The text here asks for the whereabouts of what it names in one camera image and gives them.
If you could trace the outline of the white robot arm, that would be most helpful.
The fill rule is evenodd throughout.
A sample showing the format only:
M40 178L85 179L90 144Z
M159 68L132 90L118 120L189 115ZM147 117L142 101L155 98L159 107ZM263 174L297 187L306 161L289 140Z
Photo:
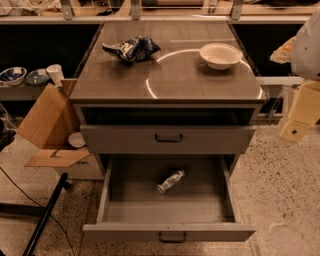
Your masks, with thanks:
M293 101L279 137L298 143L320 120L320 9L297 34L275 50L270 60L291 63L291 70L304 82L294 90Z

